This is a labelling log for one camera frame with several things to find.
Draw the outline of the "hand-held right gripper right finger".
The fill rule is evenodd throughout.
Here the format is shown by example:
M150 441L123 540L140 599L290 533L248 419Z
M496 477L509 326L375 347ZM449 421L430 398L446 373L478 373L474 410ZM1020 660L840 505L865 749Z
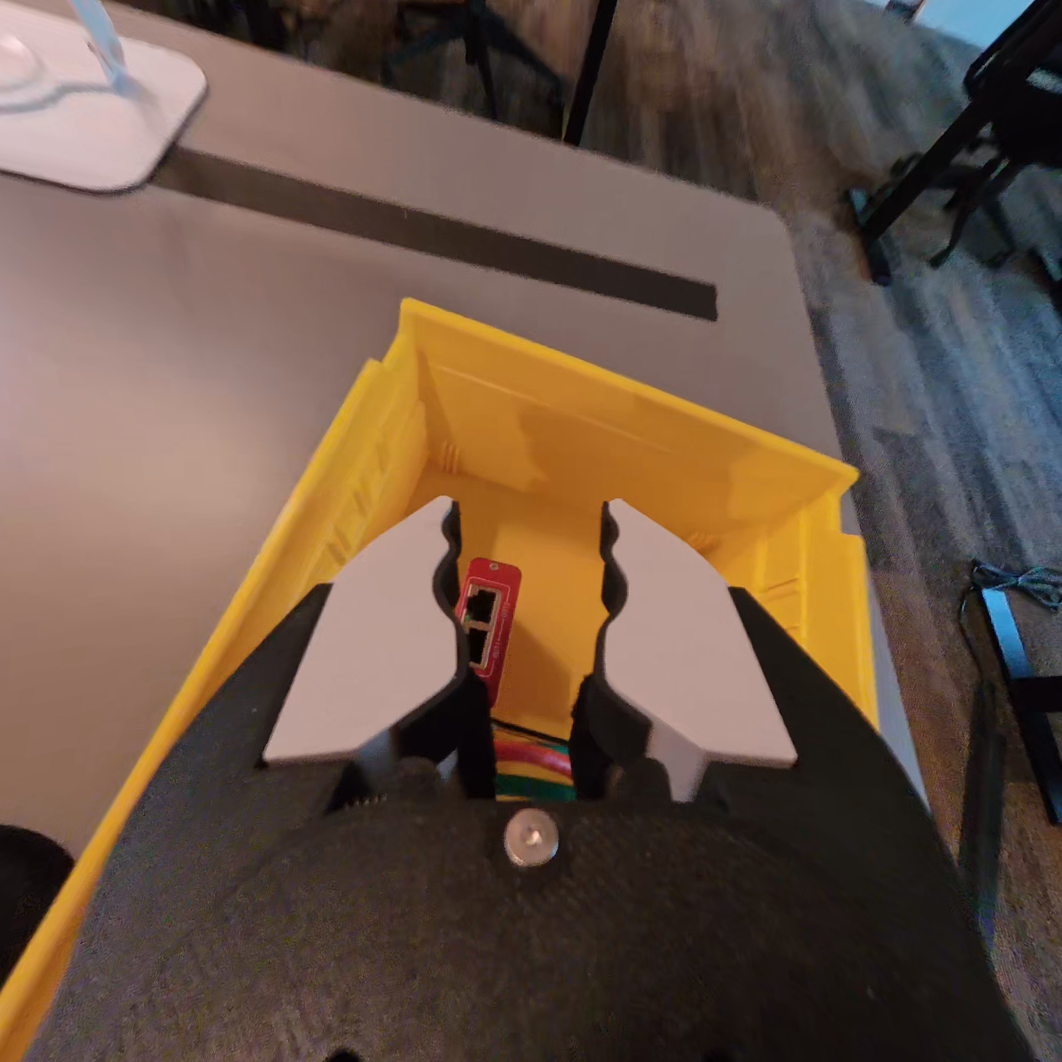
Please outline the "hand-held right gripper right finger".
M577 796L693 801L714 764L788 770L790 737L726 580L629 502L601 511L606 615L572 709Z

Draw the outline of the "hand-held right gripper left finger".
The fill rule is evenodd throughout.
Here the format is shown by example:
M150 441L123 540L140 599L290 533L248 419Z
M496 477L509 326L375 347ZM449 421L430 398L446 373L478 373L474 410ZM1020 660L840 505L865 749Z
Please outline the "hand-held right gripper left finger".
M438 496L373 539L326 586L307 647L262 751L268 768L338 764L359 799L399 777L494 798L485 682L456 616L458 501Z

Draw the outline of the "red network switch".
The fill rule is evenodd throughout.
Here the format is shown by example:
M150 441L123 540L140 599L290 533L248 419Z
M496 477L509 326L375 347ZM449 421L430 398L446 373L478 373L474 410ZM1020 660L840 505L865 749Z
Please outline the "red network switch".
M500 691L521 588L518 567L477 556L460 592L456 615L470 649L472 672L485 685L491 709Z

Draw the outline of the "yellow plastic bin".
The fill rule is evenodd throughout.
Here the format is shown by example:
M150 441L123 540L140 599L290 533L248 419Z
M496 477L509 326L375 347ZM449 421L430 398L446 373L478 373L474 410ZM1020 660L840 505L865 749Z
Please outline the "yellow plastic bin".
M749 590L878 724L868 568L841 461L529 340L404 299L239 590L2 989L2 1060L33 1042L148 781L307 590L436 495L472 556L523 570L498 719L567 737L604 609L601 506L621 498Z

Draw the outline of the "black quilted pad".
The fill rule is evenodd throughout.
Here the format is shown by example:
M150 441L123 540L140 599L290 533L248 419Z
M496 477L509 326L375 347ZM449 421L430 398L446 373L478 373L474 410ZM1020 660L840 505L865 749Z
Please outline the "black quilted pad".
M37 830L1 825L1 982L19 962L74 866L59 843Z

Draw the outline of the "white sign stand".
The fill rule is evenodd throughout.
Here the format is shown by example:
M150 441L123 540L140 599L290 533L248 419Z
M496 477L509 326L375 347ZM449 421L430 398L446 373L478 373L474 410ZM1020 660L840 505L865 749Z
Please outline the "white sign stand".
M1 3L1 171L126 192L179 140L207 79L179 52L120 36L101 2L69 7Z

